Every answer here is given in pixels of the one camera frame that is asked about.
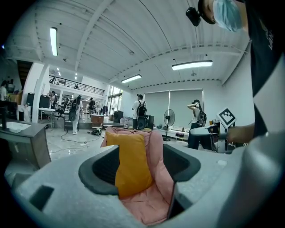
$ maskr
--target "blue face mask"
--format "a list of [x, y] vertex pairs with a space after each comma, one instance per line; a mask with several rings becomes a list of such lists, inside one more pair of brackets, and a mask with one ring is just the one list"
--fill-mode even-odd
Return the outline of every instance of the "blue face mask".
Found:
[[233, 0], [214, 0], [213, 12], [220, 27], [232, 32], [242, 28], [240, 11]]

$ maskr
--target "yellow pillow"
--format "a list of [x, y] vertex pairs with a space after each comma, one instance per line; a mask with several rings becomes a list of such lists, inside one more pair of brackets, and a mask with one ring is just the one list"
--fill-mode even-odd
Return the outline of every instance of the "yellow pillow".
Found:
[[153, 179], [147, 165], [144, 137], [110, 132], [106, 132], [106, 136], [107, 146], [120, 146], [120, 165], [115, 179], [119, 196], [131, 196], [149, 188]]

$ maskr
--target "ceiling light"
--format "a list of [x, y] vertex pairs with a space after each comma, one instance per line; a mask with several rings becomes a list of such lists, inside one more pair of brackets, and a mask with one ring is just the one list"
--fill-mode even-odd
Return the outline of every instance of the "ceiling light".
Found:
[[133, 80], [139, 79], [139, 78], [141, 78], [141, 77], [142, 77], [142, 76], [138, 74], [138, 75], [132, 76], [132, 77], [130, 77], [130, 78], [128, 78], [128, 79], [122, 80], [122, 83], [127, 83], [127, 82], [129, 82], [129, 81], [133, 81]]
[[50, 28], [50, 43], [52, 45], [52, 52], [54, 56], [57, 56], [57, 28]]
[[212, 60], [206, 60], [206, 61], [196, 61], [196, 62], [186, 62], [186, 63], [176, 64], [172, 66], [172, 69], [180, 70], [180, 69], [204, 67], [204, 66], [212, 66], [212, 65], [213, 65]]

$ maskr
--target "balcony railing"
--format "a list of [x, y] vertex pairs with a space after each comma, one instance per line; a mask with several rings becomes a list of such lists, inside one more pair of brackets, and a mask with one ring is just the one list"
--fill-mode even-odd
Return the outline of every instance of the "balcony railing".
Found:
[[67, 88], [82, 90], [82, 91], [86, 91], [89, 93], [98, 94], [101, 96], [103, 96], [103, 94], [104, 94], [104, 90], [102, 90], [102, 89], [98, 89], [98, 88], [95, 88], [95, 87], [89, 86], [89, 85], [84, 85], [82, 83], [78, 83], [78, 82], [71, 81], [68, 79], [64, 79], [61, 77], [49, 76], [49, 83], [55, 84], [58, 86], [65, 86]]

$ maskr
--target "standing fan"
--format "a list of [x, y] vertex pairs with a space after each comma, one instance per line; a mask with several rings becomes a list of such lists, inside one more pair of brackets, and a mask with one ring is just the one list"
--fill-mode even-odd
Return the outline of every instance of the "standing fan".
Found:
[[166, 126], [166, 136], [163, 137], [164, 141], [170, 141], [170, 138], [167, 137], [168, 127], [172, 126], [175, 121], [174, 111], [172, 109], [167, 109], [164, 113], [164, 122]]

